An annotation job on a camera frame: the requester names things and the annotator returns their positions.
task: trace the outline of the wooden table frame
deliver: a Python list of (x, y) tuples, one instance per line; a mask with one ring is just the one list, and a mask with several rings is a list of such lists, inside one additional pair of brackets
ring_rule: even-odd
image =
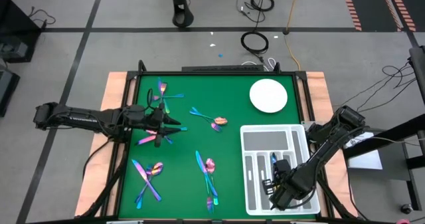
[[(308, 108), (309, 106), (312, 106), (315, 120), (327, 122), (332, 117), (333, 110), (329, 99), (329, 93), (327, 91), (325, 76), (322, 72), (307, 72), (306, 74), (308, 83), (307, 87), (304, 87), (303, 82), (301, 80), (298, 80), (301, 107), (303, 110), (303, 116), (305, 117), (305, 121), (309, 121), (309, 117), (311, 115), (309, 115)], [(108, 108), (119, 108), (123, 105), (122, 101), (124, 100), (124, 88), (126, 87), (126, 81), (129, 78), (132, 77), (127, 72), (109, 73), (104, 97), (102, 100), (102, 105), (100, 108), (101, 110), (105, 110)], [(128, 93), (127, 105), (130, 105), (133, 102), (135, 86), (136, 81), (135, 79), (132, 79), (129, 82), (128, 90), (126, 91)], [(309, 96), (311, 97), (312, 105), (309, 105), (309, 102), (305, 97), (305, 95), (308, 94), (308, 91)], [(90, 153), (94, 152), (105, 141), (106, 137), (103, 134), (94, 134)], [(105, 187), (107, 177), (111, 176), (111, 173), (113, 171), (112, 167), (110, 167), (113, 149), (116, 149), (116, 153), (118, 154), (116, 157), (116, 162), (113, 162), (115, 164), (114, 167), (117, 168), (122, 158), (124, 144), (106, 146), (104, 149), (100, 150), (87, 165), (86, 175), (84, 176), (84, 180), (82, 183), (80, 197), (78, 198), (78, 203), (76, 206), (75, 216), (81, 215), (86, 212)], [(335, 195), (338, 197), (340, 202), (346, 207), (346, 209), (354, 216), (357, 216), (357, 211), (351, 203), (349, 196), (350, 187), (347, 179), (347, 169), (345, 167), (345, 159), (341, 150), (339, 150), (326, 164), (325, 172), (329, 187), (333, 190)], [(325, 208), (325, 197), (319, 186), (317, 186), (317, 191), (319, 194), (319, 201), (321, 206), (321, 216), (328, 217), (329, 215), (327, 212), (327, 208)], [(116, 208), (117, 193), (118, 182), (111, 190), (108, 198), (108, 204), (106, 206), (107, 209), (105, 209), (102, 214), (114, 214), (114, 209)]]

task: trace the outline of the green table surface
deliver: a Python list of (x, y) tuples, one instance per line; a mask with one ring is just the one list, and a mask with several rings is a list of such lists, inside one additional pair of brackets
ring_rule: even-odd
[[(288, 93), (285, 108), (275, 114), (257, 110), (249, 98), (250, 87), (263, 78), (280, 82)], [(158, 76), (143, 76), (138, 104), (146, 105), (149, 88), (159, 95)], [(153, 142), (134, 145), (148, 136), (134, 130), (131, 137), (119, 216), (122, 219), (314, 219), (314, 215), (252, 216), (246, 213), (240, 127), (250, 124), (299, 124), (296, 94), (291, 76), (162, 76), (167, 83), (165, 95), (184, 94), (184, 98), (167, 99), (170, 117), (180, 121), (188, 131), (170, 135), (174, 141), (162, 141), (160, 148)], [(189, 113), (191, 107), (211, 116), (227, 118), (228, 124), (218, 133), (199, 116)], [(212, 158), (219, 205), (213, 214), (207, 211), (205, 178), (196, 161), (195, 150), (204, 162)], [(162, 197), (156, 201), (147, 188), (141, 209), (134, 203), (145, 185), (132, 159), (143, 167), (163, 162), (163, 172), (151, 183)]]

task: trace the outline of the knife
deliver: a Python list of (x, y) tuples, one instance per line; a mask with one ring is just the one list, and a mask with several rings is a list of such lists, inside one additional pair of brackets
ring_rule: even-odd
[(214, 185), (211, 183), (210, 177), (208, 176), (207, 169), (205, 168), (204, 162), (202, 162), (201, 155), (199, 154), (199, 152), (198, 152), (198, 151), (195, 151), (195, 155), (196, 155), (196, 157), (197, 157), (198, 165), (199, 165), (199, 167), (200, 167), (201, 171), (204, 173), (204, 175), (205, 175), (205, 179), (207, 180), (207, 182), (208, 182), (208, 184), (209, 184), (209, 186), (210, 186), (210, 188), (211, 188), (211, 192), (212, 192), (212, 194), (213, 194), (214, 196), (217, 196), (217, 197), (218, 197), (218, 194), (217, 194), (217, 192), (215, 191)]
[(149, 188), (152, 190), (153, 195), (158, 201), (161, 201), (161, 196), (157, 193), (155, 188), (152, 187), (151, 183), (149, 182), (147, 178), (146, 171), (142, 168), (142, 166), (136, 161), (132, 160), (135, 168), (139, 171), (141, 177), (146, 181), (146, 184), (149, 186)]

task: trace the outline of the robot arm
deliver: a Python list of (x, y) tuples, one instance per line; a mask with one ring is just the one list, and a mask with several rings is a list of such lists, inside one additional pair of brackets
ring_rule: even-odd
[(159, 147), (162, 137), (180, 131), (180, 128), (163, 127), (162, 123), (180, 125), (180, 122), (164, 113), (163, 102), (146, 115), (147, 109), (143, 106), (131, 105), (124, 108), (97, 111), (50, 102), (37, 107), (33, 122), (36, 128), (41, 130), (63, 125), (101, 132), (114, 142), (124, 142), (128, 137), (126, 132), (130, 128), (152, 130), (158, 134), (155, 139), (155, 147)]
[(315, 189), (318, 171), (352, 137), (363, 133), (364, 119), (350, 107), (344, 106), (325, 125), (312, 125), (307, 131), (307, 139), (319, 144), (319, 149), (307, 162), (294, 169), (286, 160), (277, 161), (273, 166), (274, 180), (263, 181), (264, 191), (271, 195), (272, 209), (285, 210), (292, 199), (302, 200), (311, 193)]

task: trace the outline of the white paper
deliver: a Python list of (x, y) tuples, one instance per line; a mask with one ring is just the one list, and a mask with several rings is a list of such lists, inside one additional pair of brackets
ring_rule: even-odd
[[(355, 145), (356, 143), (360, 142), (361, 140), (364, 140), (366, 138), (373, 137), (373, 133), (371, 132), (365, 132), (364, 134), (361, 134), (360, 136), (357, 136), (356, 138), (353, 138), (349, 142), (345, 144), (346, 147), (351, 147)], [(350, 158), (348, 160), (348, 166), (349, 168), (363, 168), (363, 169), (378, 169), (382, 170), (382, 164), (381, 159), (379, 158), (378, 150), (373, 150), (371, 152), (368, 152), (367, 154), (363, 154), (360, 156), (357, 156), (355, 158)]]

